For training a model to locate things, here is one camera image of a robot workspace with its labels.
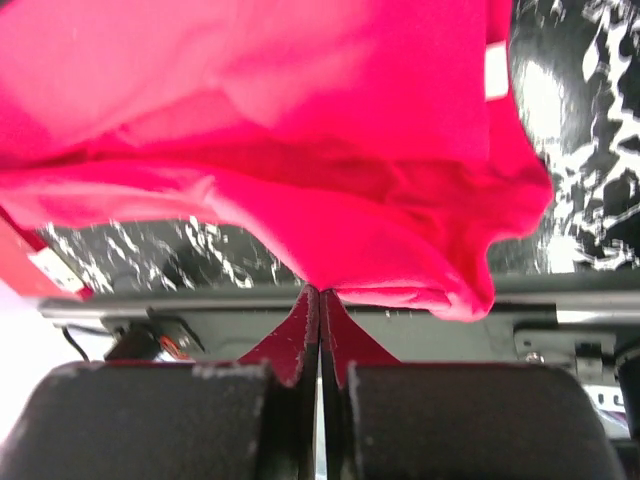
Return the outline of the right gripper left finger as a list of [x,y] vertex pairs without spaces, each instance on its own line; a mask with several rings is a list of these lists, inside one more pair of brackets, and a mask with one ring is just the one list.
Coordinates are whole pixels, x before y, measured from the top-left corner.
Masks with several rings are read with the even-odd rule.
[[270,370],[261,411],[257,479],[315,477],[319,313],[319,292],[303,287],[286,318],[240,360]]

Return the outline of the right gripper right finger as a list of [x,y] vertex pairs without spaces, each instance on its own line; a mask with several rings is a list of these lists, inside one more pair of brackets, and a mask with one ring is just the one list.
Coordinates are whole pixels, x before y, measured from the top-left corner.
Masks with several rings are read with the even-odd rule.
[[319,311],[327,477],[356,479],[349,368],[395,366],[400,360],[350,317],[334,291],[320,293]]

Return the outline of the magenta t shirt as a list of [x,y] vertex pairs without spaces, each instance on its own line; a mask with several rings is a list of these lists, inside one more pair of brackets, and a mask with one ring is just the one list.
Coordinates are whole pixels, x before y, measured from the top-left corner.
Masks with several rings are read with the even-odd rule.
[[350,302],[474,321],[553,190],[508,1],[6,1],[1,204],[20,225],[243,227]]

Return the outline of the red box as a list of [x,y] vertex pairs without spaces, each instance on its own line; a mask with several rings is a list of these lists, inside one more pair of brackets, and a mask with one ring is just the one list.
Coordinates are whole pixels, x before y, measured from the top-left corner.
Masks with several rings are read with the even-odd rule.
[[1,280],[22,297],[85,300],[93,291],[35,231],[1,210]]

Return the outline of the black marble pattern mat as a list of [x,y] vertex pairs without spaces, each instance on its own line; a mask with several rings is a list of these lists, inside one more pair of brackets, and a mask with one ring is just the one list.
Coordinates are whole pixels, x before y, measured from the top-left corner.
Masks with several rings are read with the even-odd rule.
[[[639,5],[518,1],[510,41],[520,119],[553,178],[538,230],[492,246],[491,271],[556,274],[639,265]],[[49,225],[47,244],[91,291],[295,285],[247,231],[196,219]]]

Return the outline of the aluminium rail frame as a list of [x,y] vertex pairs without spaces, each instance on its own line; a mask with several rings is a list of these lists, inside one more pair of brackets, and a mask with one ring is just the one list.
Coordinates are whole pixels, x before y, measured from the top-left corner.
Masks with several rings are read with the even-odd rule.
[[[560,323],[631,324],[639,317],[639,271],[589,271],[549,275],[499,275],[495,278],[494,312],[554,311]],[[45,318],[100,319],[144,317],[160,310],[289,310],[303,288],[262,285],[198,290],[129,292],[97,295],[85,300],[43,300],[38,311]]]

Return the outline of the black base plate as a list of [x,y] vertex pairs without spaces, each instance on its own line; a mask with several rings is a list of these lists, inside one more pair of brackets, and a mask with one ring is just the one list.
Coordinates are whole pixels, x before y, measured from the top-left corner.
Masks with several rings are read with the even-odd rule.
[[[259,308],[185,304],[158,310],[198,340],[195,358],[237,358],[281,324],[288,305]],[[632,305],[500,304],[483,320],[442,321],[416,310],[350,306],[355,323],[401,361],[527,362],[560,367],[584,384],[613,386],[615,356],[639,338]]]

